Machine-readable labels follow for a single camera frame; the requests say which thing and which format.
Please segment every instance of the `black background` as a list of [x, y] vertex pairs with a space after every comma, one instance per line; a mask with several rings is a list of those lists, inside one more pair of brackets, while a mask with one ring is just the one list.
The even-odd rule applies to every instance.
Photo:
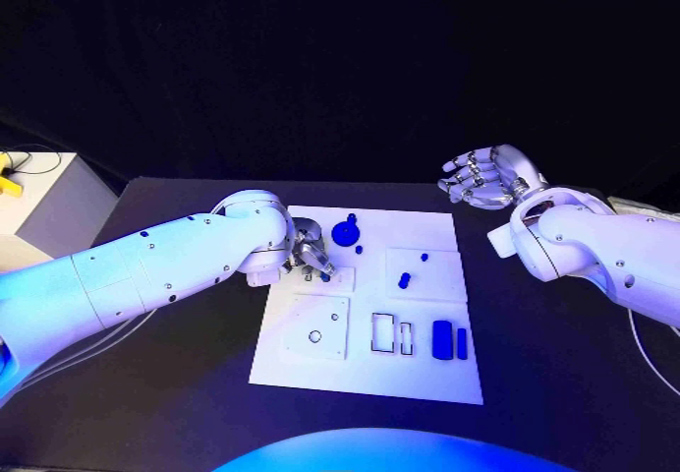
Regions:
[[511, 143], [680, 210], [679, 17], [624, 3], [6, 0], [0, 145], [77, 149], [122, 190], [434, 182]]
[[[270, 289], [237, 274], [11, 399], [0, 463], [204, 471], [294, 436], [388, 427], [501, 444], [581, 471], [678, 470], [679, 399], [643, 361], [627, 311], [588, 281], [542, 283], [519, 258], [498, 257], [485, 234], [511, 209], [453, 206], [428, 184], [137, 179], [96, 243], [207, 211], [248, 188], [270, 189], [289, 205], [453, 213], [485, 405], [248, 384]], [[397, 221], [395, 231], [407, 229]], [[679, 385], [680, 340], [645, 317], [637, 326]]]

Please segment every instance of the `blue object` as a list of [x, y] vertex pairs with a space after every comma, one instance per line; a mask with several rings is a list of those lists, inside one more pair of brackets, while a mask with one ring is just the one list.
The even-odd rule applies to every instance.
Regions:
[[570, 469], [513, 449], [424, 431], [354, 428], [323, 431], [266, 445], [215, 472], [450, 470], [568, 472]]
[[433, 357], [443, 361], [454, 359], [454, 329], [446, 320], [433, 323]]
[[405, 272], [403, 275], [401, 275], [401, 279], [400, 279], [400, 288], [404, 289], [408, 287], [408, 281], [411, 280], [411, 274], [408, 272]]
[[359, 241], [358, 215], [351, 213], [348, 221], [342, 221], [333, 226], [331, 236], [335, 243], [343, 248], [351, 247]]
[[460, 359], [469, 358], [469, 330], [464, 327], [459, 328], [457, 354]]

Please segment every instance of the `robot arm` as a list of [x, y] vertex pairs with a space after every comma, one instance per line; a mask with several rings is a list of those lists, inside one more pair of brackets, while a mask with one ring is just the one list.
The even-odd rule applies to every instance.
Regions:
[[[274, 194], [238, 192], [222, 206], [224, 216], [194, 214], [0, 276], [0, 406], [74, 342], [237, 271], [247, 273], [251, 286], [277, 282], [289, 258], [320, 244], [315, 235], [302, 241]], [[325, 257], [323, 246], [318, 256]], [[328, 258], [323, 264], [306, 259], [333, 274]]]
[[680, 224], [645, 215], [617, 215], [590, 194], [551, 188], [526, 155], [513, 147], [489, 147], [444, 166], [457, 174], [483, 155], [482, 181], [440, 181], [453, 202], [498, 209], [515, 203], [511, 222], [489, 233], [499, 256], [519, 255], [542, 281], [583, 277], [610, 299], [671, 325], [680, 325]]

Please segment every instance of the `small blue piece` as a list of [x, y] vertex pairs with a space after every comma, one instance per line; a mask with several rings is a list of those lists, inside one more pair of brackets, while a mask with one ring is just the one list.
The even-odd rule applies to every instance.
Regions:
[[331, 236], [335, 243], [343, 248], [351, 247], [359, 241], [358, 215], [351, 213], [348, 221], [342, 221], [333, 226]]
[[433, 357], [443, 361], [454, 359], [454, 330], [446, 320], [433, 323]]
[[459, 328], [459, 349], [457, 349], [457, 354], [459, 358], [466, 360], [469, 358], [469, 331], [466, 330], [464, 327]]
[[400, 288], [401, 289], [405, 289], [408, 287], [408, 281], [410, 280], [411, 280], [411, 274], [408, 272], [405, 272], [401, 275], [401, 279], [400, 279]]

